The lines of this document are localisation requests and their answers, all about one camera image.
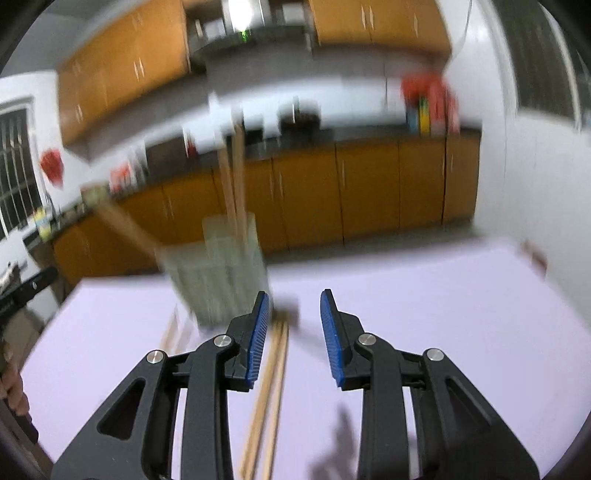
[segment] red decoration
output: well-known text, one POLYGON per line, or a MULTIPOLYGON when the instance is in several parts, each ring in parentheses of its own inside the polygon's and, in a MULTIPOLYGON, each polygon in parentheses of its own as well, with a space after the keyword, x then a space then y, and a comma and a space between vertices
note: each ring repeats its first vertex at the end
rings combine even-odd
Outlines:
POLYGON ((54 187, 62 188, 64 186, 64 163, 61 161, 59 150, 43 152, 39 165, 54 187))

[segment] black countertop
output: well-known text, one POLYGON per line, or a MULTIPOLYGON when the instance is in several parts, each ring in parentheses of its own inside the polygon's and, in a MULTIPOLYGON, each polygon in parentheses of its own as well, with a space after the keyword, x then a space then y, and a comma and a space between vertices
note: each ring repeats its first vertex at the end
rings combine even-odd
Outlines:
MULTIPOLYGON (((481 135, 482 128, 479 125, 462 125, 460 135, 481 135)), ((266 138, 263 142, 247 145, 245 148, 245 161, 263 161, 290 151, 306 150, 309 148, 322 148, 343 142, 359 142, 366 140, 398 140, 398 139, 441 139, 445 135, 419 135, 409 130, 406 123, 389 123, 376 125, 342 125, 339 127, 325 128, 314 132, 301 134, 285 134, 280 137, 266 138)), ((206 173, 218 168, 217 149, 212 146, 209 151, 199 152, 196 160, 187 162, 187 169, 181 176, 195 173, 206 173)), ((179 178, 178 172, 171 173, 170 176, 159 176, 158 178, 148 178, 144 184, 130 188, 122 193, 113 195, 113 200, 122 200, 133 194, 139 193, 150 187, 163 184, 179 178)), ((23 238, 23 243, 29 251, 42 243, 55 240, 68 227, 80 222, 89 213, 92 208, 84 209, 82 212, 70 214, 67 220, 61 220, 60 226, 52 231, 51 236, 45 241, 41 240, 37 231, 23 238)))

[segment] kitchen appliance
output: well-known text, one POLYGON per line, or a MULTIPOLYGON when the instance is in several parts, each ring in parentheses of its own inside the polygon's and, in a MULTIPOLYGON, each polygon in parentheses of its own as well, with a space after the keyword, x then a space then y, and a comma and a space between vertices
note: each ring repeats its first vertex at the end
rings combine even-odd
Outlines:
POLYGON ((146 147, 146 162, 151 180, 164 179, 187 170, 184 135, 146 147))
POLYGON ((294 98, 291 105, 279 110, 278 117, 282 134, 310 133, 320 129, 320 109, 313 102, 302 105, 298 98, 294 98))

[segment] wooden cabinet door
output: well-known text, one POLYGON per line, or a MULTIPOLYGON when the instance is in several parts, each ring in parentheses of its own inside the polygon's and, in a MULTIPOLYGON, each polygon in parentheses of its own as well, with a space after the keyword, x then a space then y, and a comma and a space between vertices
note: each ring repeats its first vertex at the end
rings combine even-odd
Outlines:
POLYGON ((144 30, 138 37, 139 69, 149 92, 189 71, 186 26, 175 24, 144 30))
POLYGON ((98 216, 84 219, 80 229, 88 240, 94 277, 116 277, 146 268, 145 255, 98 216))
POLYGON ((401 229, 441 224, 444 155, 443 140, 400 142, 401 229))
POLYGON ((414 45, 413 20, 405 0, 365 0, 365 4, 374 44, 395 47, 414 45))
POLYGON ((72 225, 56 238, 53 251, 61 274, 72 288, 93 275, 88 240, 78 225, 72 225))
POLYGON ((413 0, 408 8, 416 47, 448 56, 452 46, 436 0, 413 0))
POLYGON ((273 171, 290 248, 342 242, 334 147, 273 158, 273 171))
POLYGON ((78 138, 85 125, 80 115, 74 74, 65 70, 60 73, 58 82, 61 140, 67 145, 78 138))
POLYGON ((138 60, 137 46, 131 44, 113 52, 109 61, 105 63, 105 89, 109 111, 117 110, 142 94, 143 85, 138 60))
POLYGON ((135 10, 132 19, 138 31, 185 25, 184 7, 181 0, 151 0, 135 10))
MULTIPOLYGON (((219 172, 214 175, 217 195, 223 211, 222 182, 219 172)), ((245 168, 246 211, 253 213, 256 234, 265 253, 287 250, 287 235, 281 215, 279 188, 275 181, 271 160, 246 164, 245 168)))
POLYGON ((371 43, 369 14, 360 0, 310 0, 318 42, 371 43))
POLYGON ((398 143, 337 146, 336 158, 345 241, 398 229, 398 143))
POLYGON ((443 223, 474 216, 479 157, 479 137, 448 137, 443 223))
POLYGON ((136 193, 122 200, 120 206, 131 215, 140 228, 162 244, 178 243, 172 213, 162 187, 153 187, 136 193))
POLYGON ((107 93, 102 69, 79 79, 78 102, 79 115, 85 127, 104 116, 107 111, 107 93))
POLYGON ((189 244, 203 241, 203 219, 222 214, 212 174, 203 173, 177 180, 166 184, 163 190, 172 212, 177 242, 189 244))

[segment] human hand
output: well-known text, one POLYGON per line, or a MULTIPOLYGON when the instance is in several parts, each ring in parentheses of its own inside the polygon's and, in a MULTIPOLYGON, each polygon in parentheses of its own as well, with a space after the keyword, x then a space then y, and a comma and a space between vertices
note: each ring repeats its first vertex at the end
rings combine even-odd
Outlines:
POLYGON ((12 351, 5 343, 4 358, 7 367, 2 378, 0 378, 0 400, 8 399, 8 407, 18 416, 22 417, 29 413, 29 399, 22 389, 22 377, 18 372, 17 366, 12 360, 12 351))

